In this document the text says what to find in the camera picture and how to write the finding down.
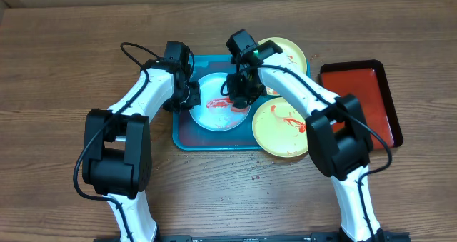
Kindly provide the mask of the green pink sponge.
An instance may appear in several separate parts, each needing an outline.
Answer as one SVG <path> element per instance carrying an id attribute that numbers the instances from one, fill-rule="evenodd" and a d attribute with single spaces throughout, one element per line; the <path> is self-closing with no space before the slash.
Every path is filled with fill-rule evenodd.
<path id="1" fill-rule="evenodd" d="M 244 102 L 236 102 L 231 106 L 231 110 L 237 113 L 247 112 L 250 106 Z"/>

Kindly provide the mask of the light blue plate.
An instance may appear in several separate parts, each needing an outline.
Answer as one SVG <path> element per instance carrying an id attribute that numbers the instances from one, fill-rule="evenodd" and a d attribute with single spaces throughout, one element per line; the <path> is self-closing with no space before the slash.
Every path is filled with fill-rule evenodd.
<path id="1" fill-rule="evenodd" d="M 221 94 L 221 87 L 227 73 L 212 73 L 198 80 L 201 104 L 189 112 L 192 119 L 202 128 L 210 131 L 228 131 L 240 125 L 248 116 L 250 107 L 237 109 L 228 96 Z"/>

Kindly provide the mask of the yellow-green plate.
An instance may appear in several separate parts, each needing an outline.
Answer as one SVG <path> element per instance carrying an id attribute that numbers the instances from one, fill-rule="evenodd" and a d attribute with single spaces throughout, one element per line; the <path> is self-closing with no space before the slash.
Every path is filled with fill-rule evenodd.
<path id="1" fill-rule="evenodd" d="M 252 131 L 257 144 L 274 156 L 292 158 L 308 152 L 305 119 L 282 97 L 256 110 Z"/>
<path id="2" fill-rule="evenodd" d="M 287 55 L 287 57 L 299 71 L 303 72 L 307 76 L 311 75 L 306 57 L 299 46 L 297 46 L 294 42 L 281 37 L 270 37 L 262 39 L 258 42 L 258 44 L 263 44 L 269 40 L 273 41 L 283 49 L 283 52 Z"/>

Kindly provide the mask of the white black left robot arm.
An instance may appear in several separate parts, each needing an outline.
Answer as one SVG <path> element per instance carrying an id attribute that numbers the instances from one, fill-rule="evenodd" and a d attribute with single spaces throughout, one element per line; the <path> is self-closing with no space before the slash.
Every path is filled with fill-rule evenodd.
<path id="1" fill-rule="evenodd" d="M 85 199 L 110 205 L 121 232 L 118 241 L 160 239 L 146 197 L 150 123 L 159 109 L 179 114 L 201 104 L 199 84 L 190 80 L 194 63 L 187 45 L 168 41 L 163 56 L 138 64 L 139 79 L 121 100 L 86 115 L 74 188 Z"/>

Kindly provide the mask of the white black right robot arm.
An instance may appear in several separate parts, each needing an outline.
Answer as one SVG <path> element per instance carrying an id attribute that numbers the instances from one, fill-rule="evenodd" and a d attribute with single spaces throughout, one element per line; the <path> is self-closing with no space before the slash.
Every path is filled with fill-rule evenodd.
<path id="1" fill-rule="evenodd" d="M 332 180 L 341 210 L 341 237 L 381 241 L 383 231 L 368 188 L 372 140 L 380 136 L 367 126 L 359 100 L 323 88 L 298 70 L 278 44 L 258 44 L 244 29 L 232 34 L 226 46 L 236 72 L 227 76 L 221 94 L 233 107 L 244 109 L 267 88 L 277 91 L 304 118 L 311 160 Z"/>

